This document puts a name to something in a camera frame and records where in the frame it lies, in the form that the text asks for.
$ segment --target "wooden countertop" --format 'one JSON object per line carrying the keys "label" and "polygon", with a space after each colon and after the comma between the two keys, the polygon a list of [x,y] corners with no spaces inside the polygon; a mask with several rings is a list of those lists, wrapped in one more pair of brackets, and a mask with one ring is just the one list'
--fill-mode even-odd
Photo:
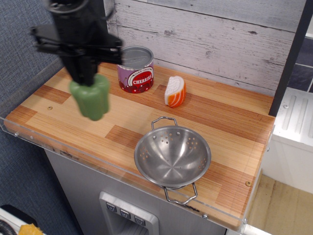
{"label": "wooden countertop", "polygon": [[[80,115],[68,90],[71,77],[62,69],[7,116],[7,129],[165,199],[163,189],[137,170],[134,148],[151,130],[151,121],[174,117],[179,126],[202,135],[212,152],[209,170],[196,182],[198,198],[188,204],[191,211],[236,230],[252,191],[246,182],[255,181],[274,124],[268,116],[272,97],[159,66],[154,85],[131,94],[119,87],[116,65],[103,63],[99,72],[111,82],[110,111],[101,120]],[[173,75],[183,77],[187,87],[186,100],[177,108],[164,104]],[[173,121],[163,119],[156,128],[164,125]],[[192,196],[192,186],[170,192],[170,197],[185,199],[181,194]]]}

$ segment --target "whitewashed wood backsplash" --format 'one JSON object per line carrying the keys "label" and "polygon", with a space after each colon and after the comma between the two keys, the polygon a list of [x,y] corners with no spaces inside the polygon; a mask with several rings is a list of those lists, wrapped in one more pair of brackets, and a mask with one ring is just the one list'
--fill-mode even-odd
{"label": "whitewashed wood backsplash", "polygon": [[105,0],[109,32],[155,64],[274,96],[305,0]]}

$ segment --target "tin can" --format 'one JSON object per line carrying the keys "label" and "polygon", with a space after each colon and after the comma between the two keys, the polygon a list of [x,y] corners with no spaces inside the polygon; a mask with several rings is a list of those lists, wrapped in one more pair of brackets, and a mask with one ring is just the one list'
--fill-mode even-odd
{"label": "tin can", "polygon": [[120,87],[130,93],[149,90],[154,81],[153,53],[146,47],[122,49],[123,65],[117,66]]}

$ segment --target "dispenser button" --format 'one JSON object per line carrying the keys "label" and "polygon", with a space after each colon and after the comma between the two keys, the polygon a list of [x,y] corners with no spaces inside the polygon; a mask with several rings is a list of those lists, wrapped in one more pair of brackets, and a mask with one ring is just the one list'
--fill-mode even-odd
{"label": "dispenser button", "polygon": [[112,211],[112,212],[116,212],[116,206],[110,204],[110,203],[107,203],[107,208]]}
{"label": "dispenser button", "polygon": [[131,214],[129,214],[129,212],[122,210],[122,209],[120,209],[120,211],[121,211],[121,216],[127,219],[131,219]]}
{"label": "dispenser button", "polygon": [[135,222],[139,225],[146,226],[146,221],[144,219],[137,217],[137,216],[135,216]]}

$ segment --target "toy bell pepper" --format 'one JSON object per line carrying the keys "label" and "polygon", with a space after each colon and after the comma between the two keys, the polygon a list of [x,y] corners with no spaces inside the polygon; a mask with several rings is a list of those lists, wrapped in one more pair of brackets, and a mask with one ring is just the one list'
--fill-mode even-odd
{"label": "toy bell pepper", "polygon": [[71,81],[69,90],[75,98],[83,116],[93,121],[99,120],[103,114],[109,111],[110,82],[100,74],[94,76],[94,84],[81,85]]}

